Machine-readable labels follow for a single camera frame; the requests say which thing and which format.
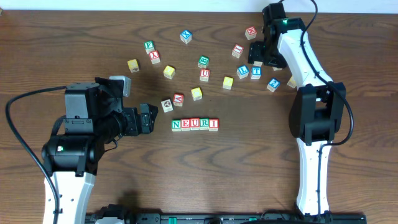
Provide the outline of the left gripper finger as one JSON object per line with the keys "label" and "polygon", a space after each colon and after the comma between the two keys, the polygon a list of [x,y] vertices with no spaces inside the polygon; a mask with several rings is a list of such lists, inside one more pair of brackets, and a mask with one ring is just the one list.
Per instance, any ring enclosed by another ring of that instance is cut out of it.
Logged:
{"label": "left gripper finger", "polygon": [[147,110],[148,110],[150,121],[152,123],[155,123],[155,119],[156,119],[156,117],[158,115],[158,112],[159,112],[158,107],[154,106],[154,105],[147,104]]}
{"label": "left gripper finger", "polygon": [[140,104],[141,109],[141,128],[143,134],[150,134],[153,132],[154,123],[150,121],[147,104]]}

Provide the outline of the green N block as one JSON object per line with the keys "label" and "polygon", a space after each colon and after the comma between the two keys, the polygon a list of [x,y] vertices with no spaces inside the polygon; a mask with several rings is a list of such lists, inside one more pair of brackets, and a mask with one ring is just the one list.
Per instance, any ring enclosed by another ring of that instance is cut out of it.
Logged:
{"label": "green N block", "polygon": [[171,129],[173,132],[181,131],[181,120],[173,119],[171,122]]}

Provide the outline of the red E block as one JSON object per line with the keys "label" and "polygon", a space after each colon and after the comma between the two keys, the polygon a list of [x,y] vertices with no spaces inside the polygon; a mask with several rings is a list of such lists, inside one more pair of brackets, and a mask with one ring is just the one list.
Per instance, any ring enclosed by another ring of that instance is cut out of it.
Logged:
{"label": "red E block", "polygon": [[190,131],[191,126],[190,126],[190,119],[181,119],[181,130],[182,131]]}

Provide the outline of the green R block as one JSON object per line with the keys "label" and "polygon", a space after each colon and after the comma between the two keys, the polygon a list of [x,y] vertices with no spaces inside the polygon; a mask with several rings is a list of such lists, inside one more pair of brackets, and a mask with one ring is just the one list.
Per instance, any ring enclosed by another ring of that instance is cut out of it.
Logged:
{"label": "green R block", "polygon": [[200,118],[200,130],[208,130],[208,129],[209,129],[209,119]]}

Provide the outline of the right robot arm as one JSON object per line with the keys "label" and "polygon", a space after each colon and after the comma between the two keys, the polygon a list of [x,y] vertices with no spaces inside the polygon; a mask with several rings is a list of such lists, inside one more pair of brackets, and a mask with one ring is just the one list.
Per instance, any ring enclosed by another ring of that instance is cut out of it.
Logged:
{"label": "right robot arm", "polygon": [[328,156],[349,107],[346,88],[320,65],[301,18],[287,17],[282,2],[266,6],[262,17],[264,39],[250,44],[248,63],[290,69],[297,94],[288,121],[300,154],[296,206],[303,216],[320,218],[329,210]]}

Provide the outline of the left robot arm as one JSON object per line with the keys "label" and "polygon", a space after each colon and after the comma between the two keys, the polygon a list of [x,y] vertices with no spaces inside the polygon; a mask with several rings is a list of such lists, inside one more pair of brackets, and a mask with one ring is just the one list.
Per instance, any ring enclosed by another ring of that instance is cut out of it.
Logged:
{"label": "left robot arm", "polygon": [[54,124],[42,148],[50,176],[45,183],[44,223],[84,223],[105,145],[153,131],[158,108],[147,103],[139,109],[124,107],[130,87],[131,79],[125,76],[66,87],[66,114]]}

